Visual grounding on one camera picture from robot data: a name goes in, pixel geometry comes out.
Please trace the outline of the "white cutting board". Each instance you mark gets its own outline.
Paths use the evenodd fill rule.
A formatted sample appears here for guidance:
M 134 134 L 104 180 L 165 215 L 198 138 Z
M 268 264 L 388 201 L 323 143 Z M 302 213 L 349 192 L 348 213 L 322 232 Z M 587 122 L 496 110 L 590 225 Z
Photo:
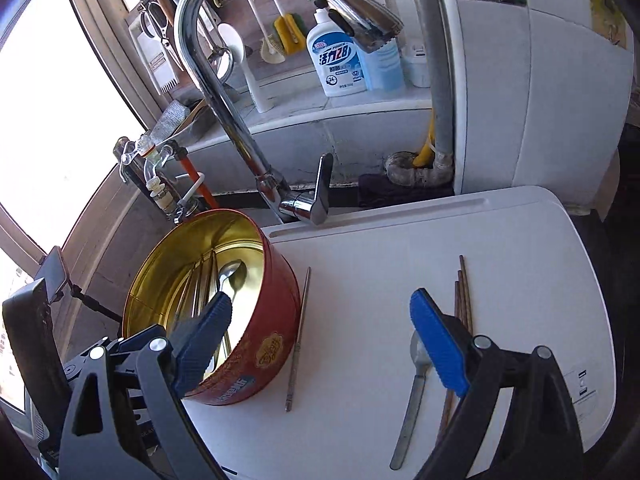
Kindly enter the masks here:
M 435 479 L 562 467 L 616 397 L 602 292 L 543 188 L 342 214 L 267 235 L 309 285 L 302 352 L 237 404 L 184 404 L 238 479 Z M 288 391 L 288 374 L 296 388 Z M 551 395 L 567 388 L 567 405 Z

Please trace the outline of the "red gold round tin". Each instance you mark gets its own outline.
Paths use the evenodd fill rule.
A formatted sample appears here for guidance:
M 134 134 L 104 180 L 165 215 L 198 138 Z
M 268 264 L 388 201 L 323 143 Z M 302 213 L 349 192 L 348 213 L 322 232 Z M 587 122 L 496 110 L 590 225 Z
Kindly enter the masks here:
M 230 405 L 280 372 L 301 308 L 292 266 L 262 229 L 242 212 L 216 209 L 176 226 L 146 257 L 127 295 L 122 334 L 163 326 L 175 356 L 196 359 L 186 397 Z

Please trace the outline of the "steel spoon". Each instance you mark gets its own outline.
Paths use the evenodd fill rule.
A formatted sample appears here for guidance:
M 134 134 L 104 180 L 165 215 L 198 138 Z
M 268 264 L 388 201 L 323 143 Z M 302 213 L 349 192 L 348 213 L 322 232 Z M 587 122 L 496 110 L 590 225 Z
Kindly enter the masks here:
M 198 290 L 195 315 L 203 313 L 206 304 L 217 292 L 225 292 L 234 299 L 246 281 L 246 274 L 247 267 L 241 259 L 229 261 L 221 269 L 214 265 L 214 259 L 210 259 L 208 273 L 202 274 L 204 282 Z

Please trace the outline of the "grey metal pipe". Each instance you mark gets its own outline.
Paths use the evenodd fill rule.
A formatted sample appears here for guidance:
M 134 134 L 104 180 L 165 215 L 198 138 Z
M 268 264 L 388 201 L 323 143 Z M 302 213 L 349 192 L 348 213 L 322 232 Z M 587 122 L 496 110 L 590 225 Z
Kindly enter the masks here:
M 421 154 L 398 152 L 386 162 L 390 180 L 407 188 L 436 188 L 454 176 L 454 78 L 448 46 L 444 0 L 392 0 L 408 30 L 407 41 L 424 45 L 431 76 L 431 114 Z M 433 157 L 428 162 L 424 152 Z

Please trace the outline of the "thin curved wooden chopstick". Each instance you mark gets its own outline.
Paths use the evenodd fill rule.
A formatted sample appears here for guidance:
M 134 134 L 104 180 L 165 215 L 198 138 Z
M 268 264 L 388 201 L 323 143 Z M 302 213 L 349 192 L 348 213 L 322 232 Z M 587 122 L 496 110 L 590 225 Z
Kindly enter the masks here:
M 464 255 L 459 256 L 460 276 L 459 282 L 461 287 L 462 312 L 464 315 L 464 325 L 472 334 L 474 333 L 473 313 L 471 304 L 471 294 L 469 288 L 468 271 L 466 270 L 466 262 Z

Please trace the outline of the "hanging steel ladle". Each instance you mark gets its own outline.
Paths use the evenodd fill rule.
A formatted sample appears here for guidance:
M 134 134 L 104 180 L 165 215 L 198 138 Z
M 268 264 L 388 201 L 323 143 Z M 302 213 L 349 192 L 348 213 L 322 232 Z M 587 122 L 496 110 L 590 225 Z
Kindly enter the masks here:
M 201 4 L 198 11 L 198 19 L 200 20 L 202 35 L 209 46 L 209 62 L 212 64 L 218 79 L 224 84 L 232 74 L 233 55 L 218 30 L 221 19 L 208 0 L 204 0 Z

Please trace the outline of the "kitchen scissors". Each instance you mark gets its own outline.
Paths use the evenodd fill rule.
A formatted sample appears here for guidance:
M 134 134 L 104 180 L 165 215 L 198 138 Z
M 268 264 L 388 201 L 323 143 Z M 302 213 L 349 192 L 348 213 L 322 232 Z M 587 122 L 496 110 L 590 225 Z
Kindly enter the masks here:
M 171 24 L 168 21 L 168 18 L 160 7 L 160 5 L 152 0 L 144 0 L 143 1 L 143 9 L 146 14 L 149 15 L 149 20 L 152 24 L 152 29 L 155 32 L 155 35 L 160 40 L 160 43 L 163 45 L 165 50 L 169 53 L 171 58 L 174 60 L 175 64 L 183 70 L 182 63 L 178 54 L 175 50 L 174 45 L 169 39 L 169 32 L 171 31 Z

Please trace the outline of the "phone on mount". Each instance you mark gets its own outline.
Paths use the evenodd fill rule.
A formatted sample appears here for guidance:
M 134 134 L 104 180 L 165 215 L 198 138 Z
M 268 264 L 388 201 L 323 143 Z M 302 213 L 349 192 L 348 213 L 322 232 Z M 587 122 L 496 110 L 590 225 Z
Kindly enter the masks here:
M 70 274 L 66 269 L 61 248 L 53 246 L 51 251 L 41 260 L 34 280 L 43 280 L 46 284 L 49 304 L 54 304 L 63 297 L 63 289 L 70 284 Z

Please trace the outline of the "white refrigerator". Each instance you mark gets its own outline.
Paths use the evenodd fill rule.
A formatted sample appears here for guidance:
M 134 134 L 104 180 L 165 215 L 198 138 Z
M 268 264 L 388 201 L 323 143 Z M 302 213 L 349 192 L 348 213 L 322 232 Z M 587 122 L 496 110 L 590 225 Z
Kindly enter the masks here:
M 439 0 L 454 92 L 454 190 L 596 197 L 627 115 L 632 36 L 605 0 Z

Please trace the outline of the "brown wooden chopstick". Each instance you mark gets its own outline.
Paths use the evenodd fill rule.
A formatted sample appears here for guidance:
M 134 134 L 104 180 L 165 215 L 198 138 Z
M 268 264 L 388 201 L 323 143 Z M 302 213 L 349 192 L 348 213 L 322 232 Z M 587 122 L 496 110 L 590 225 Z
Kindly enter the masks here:
M 468 298 L 466 298 L 465 277 L 462 270 L 458 271 L 458 279 L 456 281 L 456 315 L 464 328 L 469 333 L 472 333 L 472 318 Z
M 454 317 L 458 321 L 465 320 L 465 314 L 463 313 L 462 289 L 459 280 L 454 282 Z M 452 407 L 454 406 L 454 388 L 456 388 L 457 381 L 454 376 L 456 376 L 460 363 L 460 352 L 454 348 L 454 344 L 450 344 L 448 346 L 448 350 L 452 350 L 454 352 L 454 356 L 446 359 L 445 367 L 442 370 L 440 368 L 438 369 L 438 376 L 442 378 L 442 384 L 447 389 L 447 393 L 444 405 L 442 406 L 442 416 L 440 416 L 436 439 L 437 443 L 442 440 L 450 421 Z

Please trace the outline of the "plain metal chopstick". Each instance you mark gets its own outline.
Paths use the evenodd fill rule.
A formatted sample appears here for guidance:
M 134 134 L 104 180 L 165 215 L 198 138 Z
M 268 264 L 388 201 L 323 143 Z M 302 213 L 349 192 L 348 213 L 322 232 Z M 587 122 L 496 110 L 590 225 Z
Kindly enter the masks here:
M 189 273 L 178 302 L 174 318 L 175 326 L 189 318 L 197 318 L 203 312 L 209 300 L 214 262 L 215 255 L 211 250 L 201 258 Z

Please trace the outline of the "clear blue liquid bottle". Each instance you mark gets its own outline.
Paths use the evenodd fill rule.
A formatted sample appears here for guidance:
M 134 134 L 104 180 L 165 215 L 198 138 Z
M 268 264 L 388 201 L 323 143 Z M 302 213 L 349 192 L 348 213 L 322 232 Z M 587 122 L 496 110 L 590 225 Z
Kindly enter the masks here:
M 386 6 L 385 0 L 375 0 L 381 6 Z M 395 39 L 386 42 L 385 46 L 372 53 L 358 50 L 363 76 L 367 88 L 378 93 L 390 93 L 405 88 L 405 78 L 402 72 L 400 54 Z

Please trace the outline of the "small white jar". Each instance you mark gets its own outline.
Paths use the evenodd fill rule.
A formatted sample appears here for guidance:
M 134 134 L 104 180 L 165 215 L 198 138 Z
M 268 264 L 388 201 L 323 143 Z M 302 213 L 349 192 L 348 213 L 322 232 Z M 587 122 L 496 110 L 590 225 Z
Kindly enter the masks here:
M 428 70 L 426 50 L 420 41 L 406 42 L 401 49 L 401 63 L 405 76 L 413 87 L 431 87 L 431 76 Z

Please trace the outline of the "yellow sponge brush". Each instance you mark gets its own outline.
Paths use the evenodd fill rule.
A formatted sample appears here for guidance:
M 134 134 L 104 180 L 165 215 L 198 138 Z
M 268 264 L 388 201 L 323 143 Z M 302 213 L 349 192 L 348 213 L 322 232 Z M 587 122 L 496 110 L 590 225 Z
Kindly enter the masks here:
M 273 29 L 286 55 L 293 55 L 306 48 L 308 29 L 298 13 L 285 13 L 273 22 Z

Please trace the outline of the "orange pipe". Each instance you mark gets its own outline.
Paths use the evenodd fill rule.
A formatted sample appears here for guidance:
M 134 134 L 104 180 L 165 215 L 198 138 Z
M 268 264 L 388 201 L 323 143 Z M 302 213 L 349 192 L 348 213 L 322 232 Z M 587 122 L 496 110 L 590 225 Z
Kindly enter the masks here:
M 180 162 L 182 169 L 186 172 L 186 175 L 192 181 L 191 187 L 188 189 L 188 192 L 186 192 L 186 195 L 183 196 L 181 201 L 183 203 L 186 203 L 196 194 L 200 194 L 204 198 L 206 205 L 209 206 L 210 209 L 217 209 L 219 207 L 219 204 L 214 199 L 213 194 L 209 191 L 208 186 L 205 184 L 205 174 L 202 174 L 195 169 L 194 165 L 190 161 L 188 151 L 182 146 L 179 146 L 177 148 L 177 151 L 175 152 L 175 160 L 178 160 L 178 162 Z

